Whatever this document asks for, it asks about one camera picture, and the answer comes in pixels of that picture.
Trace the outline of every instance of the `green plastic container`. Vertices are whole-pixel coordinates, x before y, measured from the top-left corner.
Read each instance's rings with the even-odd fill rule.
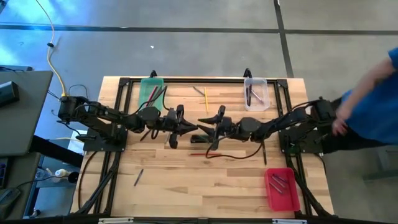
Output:
[[[156,93],[161,89],[164,88],[164,81],[163,78],[143,78],[141,79],[141,85],[139,89],[139,101],[138,107],[140,107],[143,102],[149,100],[150,94],[154,90],[155,86],[157,86]],[[154,102],[152,106],[155,106],[159,111],[162,111],[163,108],[163,94],[162,93]]]

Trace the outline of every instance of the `red plastic container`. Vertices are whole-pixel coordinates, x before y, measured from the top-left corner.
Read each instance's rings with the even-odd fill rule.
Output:
[[[286,184],[285,182],[279,180],[279,182],[283,183],[286,188],[283,188],[272,178],[273,174],[278,175],[287,181]],[[300,210],[299,195],[297,193],[294,173],[291,168],[267,169],[265,173],[265,180],[268,204],[273,211],[296,212]],[[282,191],[283,194],[279,193],[273,186],[269,184],[269,182],[272,182],[278,189]]]

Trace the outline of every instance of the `wooden tabletop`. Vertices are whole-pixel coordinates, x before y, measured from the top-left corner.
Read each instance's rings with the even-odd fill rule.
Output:
[[[98,101],[113,107],[120,77],[104,77]],[[307,101],[304,80],[288,78],[292,105]],[[274,88],[269,85],[271,106],[262,112],[246,111],[244,108],[243,85],[222,83],[196,83],[199,89],[206,87],[209,113],[205,98],[197,93],[192,84],[168,83],[165,104],[176,108],[183,104],[185,119],[200,124],[198,118],[212,117],[220,105],[226,106],[225,116],[238,122],[244,116],[254,117],[262,122],[278,117]],[[138,107],[139,83],[134,84],[129,112]],[[284,94],[282,104],[286,112]],[[192,134],[203,134],[197,130],[178,137],[178,148],[165,144],[167,133],[159,133],[157,139],[146,138],[139,142],[142,134],[128,135],[126,150],[122,153],[118,180],[114,193],[112,216],[115,217],[219,217],[219,218],[292,218],[293,212],[273,212],[267,203],[264,186],[264,172],[267,168],[286,167],[280,153],[279,139],[273,134],[266,140],[267,165],[262,153],[244,160],[219,157],[206,159],[204,156],[190,156],[193,152],[205,152],[207,144],[191,144]],[[234,156],[253,153],[258,144],[225,139],[217,152]],[[84,166],[88,153],[83,161]],[[104,152],[99,152],[89,163],[81,188],[81,204],[92,194],[100,179]],[[333,213],[325,171],[319,158],[303,154],[303,164],[308,188],[324,206]],[[144,172],[134,187],[141,169]],[[302,193],[297,186],[302,211]],[[105,189],[103,205],[108,188]],[[77,189],[73,196],[71,212],[77,210]]]

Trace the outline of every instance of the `hand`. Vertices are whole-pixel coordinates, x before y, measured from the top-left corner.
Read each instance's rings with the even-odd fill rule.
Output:
[[[347,133],[347,124],[345,120],[347,120],[351,116],[351,110],[346,106],[341,105],[336,110],[336,119],[332,125],[332,133],[333,135],[345,135]]]

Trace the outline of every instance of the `concrete floor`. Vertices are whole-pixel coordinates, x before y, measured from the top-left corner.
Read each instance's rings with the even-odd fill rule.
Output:
[[[41,0],[54,24],[106,27],[182,27],[278,29],[273,0]],[[395,0],[279,0],[286,29],[398,30]],[[32,0],[9,0],[0,25],[48,24]],[[0,29],[0,63],[50,70],[46,62],[50,31]],[[286,77],[278,33],[219,32],[89,32],[57,31],[52,62],[67,86],[84,84],[96,100],[105,75],[241,76],[246,67],[256,77]],[[387,51],[398,35],[287,34],[294,77],[305,79],[308,97],[330,100],[352,88]],[[60,84],[50,89],[58,96]],[[84,95],[75,88],[74,95]],[[51,110],[58,101],[47,97],[36,134],[70,136]],[[78,124],[74,128],[84,129]],[[398,223],[398,179],[364,183],[377,171],[377,149],[336,152],[325,156],[335,213],[345,218]],[[67,213],[70,201],[57,199]],[[39,203],[41,210],[53,209]]]

